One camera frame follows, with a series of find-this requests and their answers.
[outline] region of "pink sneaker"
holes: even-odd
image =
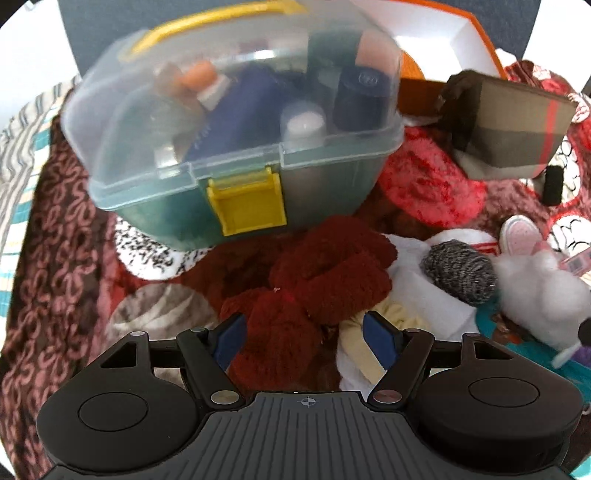
[[[514,215],[501,227],[499,246],[504,254],[531,255],[534,249],[540,249],[543,240],[533,221],[524,215]]]

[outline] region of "white wall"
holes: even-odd
[[[57,0],[21,7],[0,28],[0,51],[0,129],[27,102],[77,73]]]

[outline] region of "orange cap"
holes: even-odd
[[[193,65],[181,78],[180,82],[194,92],[201,92],[217,79],[217,72],[208,60],[200,60]]]

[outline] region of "black circular pad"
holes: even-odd
[[[143,398],[131,393],[103,393],[86,400],[79,412],[85,425],[99,432],[117,432],[137,425],[148,413]]]
[[[490,358],[477,357],[479,352]],[[442,455],[506,474],[541,467],[536,462],[568,441],[582,408],[581,393],[568,380],[493,342],[465,336],[461,364],[419,386],[411,415],[424,441]]]
[[[538,389],[529,382],[517,378],[484,378],[468,387],[470,395],[493,407],[523,407],[540,396]]]
[[[123,338],[54,393],[37,416],[51,460],[99,475],[169,458],[197,425],[191,395],[154,376],[147,335]]]

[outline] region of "black and white patterned cloth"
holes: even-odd
[[[143,280],[170,280],[193,268],[209,251],[180,252],[153,240],[122,218],[115,225],[115,251],[129,273]]]

